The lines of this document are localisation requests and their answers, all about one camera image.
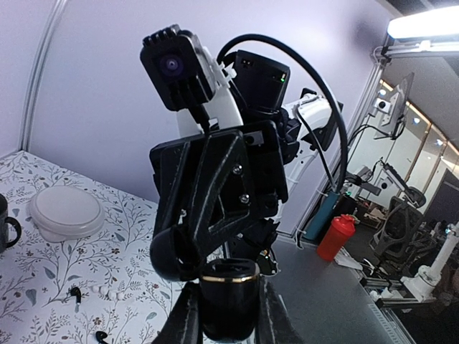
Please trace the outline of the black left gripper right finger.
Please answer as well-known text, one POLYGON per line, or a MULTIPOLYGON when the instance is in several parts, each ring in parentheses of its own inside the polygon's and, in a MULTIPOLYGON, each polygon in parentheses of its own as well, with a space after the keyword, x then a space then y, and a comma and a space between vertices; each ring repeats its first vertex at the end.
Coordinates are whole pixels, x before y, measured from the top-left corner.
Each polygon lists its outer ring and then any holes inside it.
POLYGON ((288 317, 273 284, 260 278, 255 343, 304 343, 288 317))

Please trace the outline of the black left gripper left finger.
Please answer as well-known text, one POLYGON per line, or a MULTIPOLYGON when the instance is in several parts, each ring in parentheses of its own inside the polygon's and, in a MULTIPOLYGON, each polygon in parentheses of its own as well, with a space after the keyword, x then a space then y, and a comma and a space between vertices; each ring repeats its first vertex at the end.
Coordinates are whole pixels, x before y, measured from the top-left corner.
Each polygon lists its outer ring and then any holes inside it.
POLYGON ((168 319, 157 336, 157 343, 203 343, 199 315, 199 285, 187 282, 168 319))

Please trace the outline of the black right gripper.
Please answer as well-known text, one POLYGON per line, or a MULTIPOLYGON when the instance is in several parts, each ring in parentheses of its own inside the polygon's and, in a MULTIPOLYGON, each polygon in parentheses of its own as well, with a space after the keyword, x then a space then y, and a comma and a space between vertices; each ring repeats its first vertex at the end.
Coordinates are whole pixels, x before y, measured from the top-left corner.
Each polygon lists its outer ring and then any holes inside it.
POLYGON ((159 194, 152 250, 174 251, 179 280, 196 279, 212 252, 288 200, 269 120, 162 143, 152 167, 159 194))

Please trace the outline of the black earbud charging case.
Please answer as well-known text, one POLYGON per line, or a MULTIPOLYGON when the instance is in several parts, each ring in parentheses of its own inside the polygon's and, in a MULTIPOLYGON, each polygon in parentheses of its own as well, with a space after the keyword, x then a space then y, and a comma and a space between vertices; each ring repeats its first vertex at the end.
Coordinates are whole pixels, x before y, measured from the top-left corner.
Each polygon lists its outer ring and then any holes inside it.
POLYGON ((150 260, 156 273, 165 280, 199 285, 203 339, 238 343, 250 337, 258 319, 261 278, 254 261, 214 259, 204 263, 196 279, 178 279, 174 251, 154 251, 152 241, 150 260))

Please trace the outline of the black earbud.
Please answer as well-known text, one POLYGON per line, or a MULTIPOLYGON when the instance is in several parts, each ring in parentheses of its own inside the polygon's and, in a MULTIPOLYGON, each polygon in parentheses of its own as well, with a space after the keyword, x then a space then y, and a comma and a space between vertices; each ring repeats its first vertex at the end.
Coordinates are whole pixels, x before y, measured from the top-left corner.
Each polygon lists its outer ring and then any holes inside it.
POLYGON ((108 344, 105 339, 108 337, 108 334, 103 331, 96 331, 95 332, 95 339, 97 340, 98 344, 108 344))

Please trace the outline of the black earbud further back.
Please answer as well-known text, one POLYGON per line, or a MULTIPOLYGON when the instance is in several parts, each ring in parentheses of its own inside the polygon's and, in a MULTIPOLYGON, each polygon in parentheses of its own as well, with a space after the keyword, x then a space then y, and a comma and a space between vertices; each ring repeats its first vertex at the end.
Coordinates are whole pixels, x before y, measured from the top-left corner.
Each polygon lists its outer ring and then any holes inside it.
POLYGON ((75 298, 75 312, 78 313, 80 310, 80 305, 82 302, 82 292, 79 287, 71 287, 67 295, 69 297, 74 297, 75 298))

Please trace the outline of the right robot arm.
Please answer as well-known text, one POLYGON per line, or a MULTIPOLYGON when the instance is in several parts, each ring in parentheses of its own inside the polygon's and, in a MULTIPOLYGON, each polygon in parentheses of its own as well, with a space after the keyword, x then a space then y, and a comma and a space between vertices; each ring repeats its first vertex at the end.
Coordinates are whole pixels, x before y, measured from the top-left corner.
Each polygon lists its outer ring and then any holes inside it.
POLYGON ((337 128, 326 98, 284 105, 285 65, 246 51, 229 67, 204 49, 144 47, 141 62, 165 106, 187 110, 183 138, 151 149, 158 210, 150 245, 165 279, 196 279, 225 243, 241 259, 269 250, 290 192, 337 128))

